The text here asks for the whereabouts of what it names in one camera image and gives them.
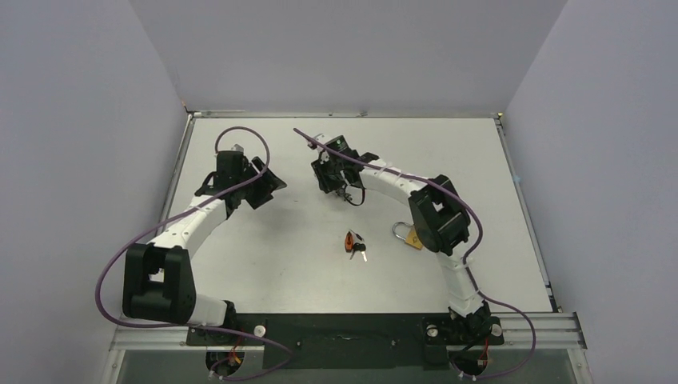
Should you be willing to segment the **orange black padlock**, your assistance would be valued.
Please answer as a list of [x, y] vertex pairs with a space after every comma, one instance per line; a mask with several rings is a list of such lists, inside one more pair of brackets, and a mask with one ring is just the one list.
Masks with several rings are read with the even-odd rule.
[[344, 239], [345, 251], [347, 253], [351, 253], [353, 251], [354, 244], [355, 244], [355, 239], [354, 239], [354, 236], [353, 236], [353, 232], [351, 230], [349, 230], [346, 233], [345, 239]]

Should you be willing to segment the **black-headed keys bunch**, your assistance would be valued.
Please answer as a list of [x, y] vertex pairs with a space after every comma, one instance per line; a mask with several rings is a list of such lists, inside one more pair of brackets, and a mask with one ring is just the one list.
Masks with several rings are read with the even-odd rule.
[[355, 239], [355, 244], [354, 244], [354, 247], [353, 247], [353, 251], [350, 253], [351, 254], [350, 258], [353, 259], [353, 257], [356, 254], [359, 254], [362, 257], [363, 261], [367, 262], [368, 261], [368, 258], [367, 258], [367, 255], [366, 255], [367, 247], [366, 247], [364, 238], [356, 232], [353, 232], [353, 236], [354, 236], [354, 239]]

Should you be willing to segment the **large brass padlock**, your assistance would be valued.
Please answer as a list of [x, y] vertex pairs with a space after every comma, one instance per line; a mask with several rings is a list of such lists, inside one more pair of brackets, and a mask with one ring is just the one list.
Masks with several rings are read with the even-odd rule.
[[419, 240], [417, 232], [412, 224], [407, 222], [395, 222], [392, 226], [392, 234], [395, 238], [415, 250], [422, 250], [423, 244]]

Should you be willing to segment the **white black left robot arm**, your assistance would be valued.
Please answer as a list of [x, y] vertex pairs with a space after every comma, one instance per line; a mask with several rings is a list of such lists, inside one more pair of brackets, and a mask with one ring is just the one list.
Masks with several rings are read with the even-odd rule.
[[259, 157], [248, 159], [237, 150], [218, 152], [216, 169], [205, 177], [179, 219], [146, 244], [135, 243], [127, 249], [123, 314], [207, 326], [208, 335], [217, 343], [232, 342], [239, 325], [235, 305], [197, 293], [191, 258], [241, 202], [256, 210], [286, 186]]

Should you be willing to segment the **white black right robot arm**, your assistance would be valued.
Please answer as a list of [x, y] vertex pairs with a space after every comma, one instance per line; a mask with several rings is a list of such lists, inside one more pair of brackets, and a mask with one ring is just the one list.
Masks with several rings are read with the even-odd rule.
[[492, 329], [489, 305], [469, 277], [464, 257], [454, 252], [469, 240], [471, 216], [449, 178], [405, 173], [375, 154], [359, 154], [342, 136], [325, 144], [311, 142], [309, 147], [318, 152], [311, 167], [323, 192], [339, 193], [351, 186], [409, 208], [417, 238], [441, 267], [453, 335], [462, 342], [486, 335]]

